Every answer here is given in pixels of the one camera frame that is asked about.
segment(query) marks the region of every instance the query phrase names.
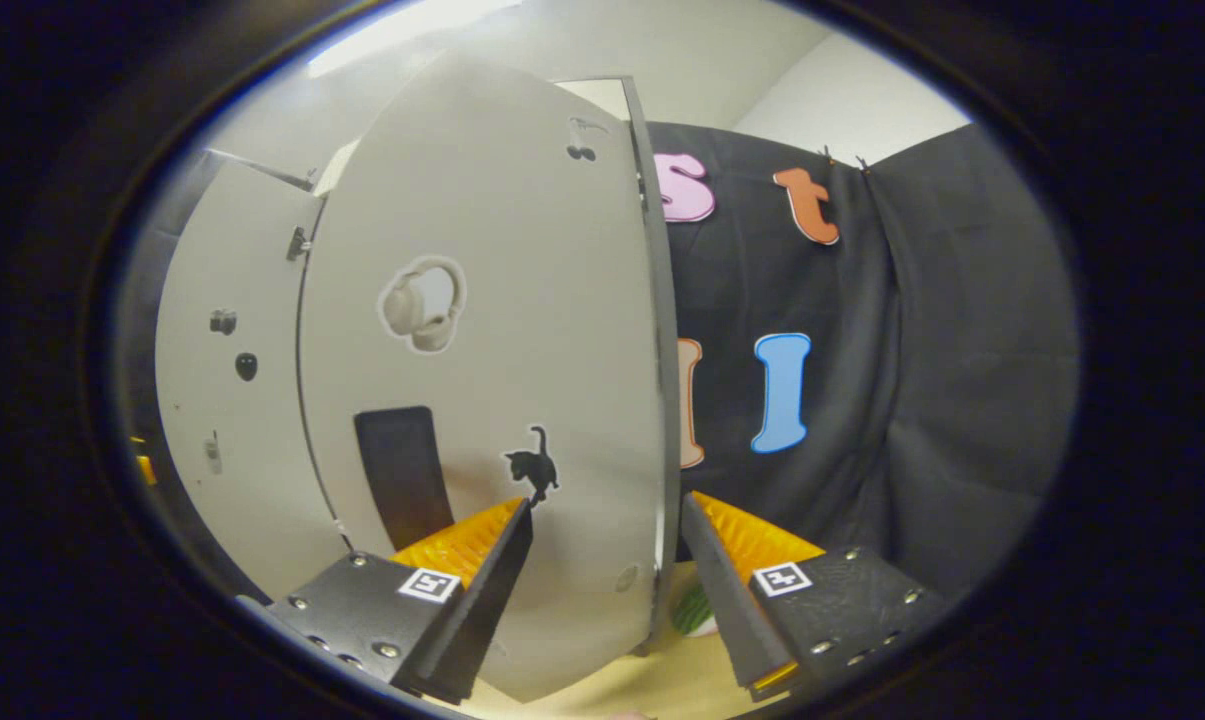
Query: white wall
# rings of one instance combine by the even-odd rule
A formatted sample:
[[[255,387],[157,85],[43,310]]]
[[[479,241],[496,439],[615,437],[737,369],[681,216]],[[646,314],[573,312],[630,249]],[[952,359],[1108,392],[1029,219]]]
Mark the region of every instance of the white wall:
[[[729,129],[829,29],[768,0],[524,0],[310,78],[304,63],[245,95],[204,140],[317,179],[441,51],[549,81],[628,73],[648,120]],[[576,87],[588,96],[589,88]],[[604,92],[589,100],[607,101]]]
[[[872,164],[969,120],[962,110],[844,35],[831,35],[798,60],[734,128]]]

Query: cabinet door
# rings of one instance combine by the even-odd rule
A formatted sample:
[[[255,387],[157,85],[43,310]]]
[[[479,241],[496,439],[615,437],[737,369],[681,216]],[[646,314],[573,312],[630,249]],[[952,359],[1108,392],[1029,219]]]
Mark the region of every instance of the cabinet door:
[[[466,287],[436,354],[381,318],[382,291],[422,256],[454,261]],[[539,455],[533,425],[547,436],[557,486],[534,507],[533,547],[480,673],[516,700],[584,678],[651,628],[665,448],[678,442],[665,437],[676,407],[662,402],[652,277],[627,124],[552,83],[454,55],[386,106],[323,209],[301,384],[315,460],[352,543],[393,551],[355,414],[429,407],[455,519],[533,497],[506,454]],[[429,300],[430,283],[419,281],[430,313],[446,309],[447,288]]]
[[[181,234],[158,306],[154,371],[174,464],[206,527],[269,597],[347,551],[304,437],[304,256],[286,259],[292,232],[313,231],[319,207],[290,184],[224,164]],[[235,314],[230,334],[212,331],[216,309]]]

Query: blue letter i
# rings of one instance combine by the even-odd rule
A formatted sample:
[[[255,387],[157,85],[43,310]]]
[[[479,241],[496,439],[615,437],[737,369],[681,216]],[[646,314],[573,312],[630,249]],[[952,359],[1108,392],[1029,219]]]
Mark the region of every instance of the blue letter i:
[[[803,408],[803,361],[809,352],[811,338],[804,334],[769,334],[753,344],[753,354],[766,365],[766,406],[753,452],[783,450],[807,437],[798,412]]]

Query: black rectangle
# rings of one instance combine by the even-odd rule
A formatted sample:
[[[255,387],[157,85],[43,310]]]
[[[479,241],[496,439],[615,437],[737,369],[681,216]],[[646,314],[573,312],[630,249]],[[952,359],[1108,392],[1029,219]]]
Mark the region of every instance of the black rectangle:
[[[375,509],[398,550],[455,523],[425,406],[354,415]]]
[[[531,537],[530,506],[523,500],[455,610],[434,625],[411,656],[407,666],[411,687],[454,706],[474,694],[474,678],[518,582]]]
[[[451,614],[464,597],[457,578],[451,578],[455,584],[451,592],[437,600],[402,592],[419,572],[352,553],[288,596],[278,597],[268,612],[346,663],[402,685],[398,671],[437,620]]]
[[[790,655],[822,687],[894,656],[947,606],[866,547],[827,551],[762,574],[768,577],[771,582],[750,578],[750,591]]]
[[[718,541],[709,515],[689,492],[683,496],[681,533],[695,559],[699,582],[713,607],[717,630],[730,656],[731,669],[740,687],[748,687],[753,701],[789,689],[788,684],[756,691],[753,684],[789,663],[789,651],[772,628],[762,608],[740,583],[735,566]]]

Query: green object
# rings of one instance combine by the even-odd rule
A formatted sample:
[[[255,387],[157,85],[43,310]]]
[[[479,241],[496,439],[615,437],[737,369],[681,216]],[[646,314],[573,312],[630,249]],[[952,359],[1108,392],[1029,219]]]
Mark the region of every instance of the green object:
[[[713,609],[709,604],[709,596],[704,594],[701,583],[695,583],[695,586],[674,607],[674,627],[682,635],[694,633],[712,619]]]

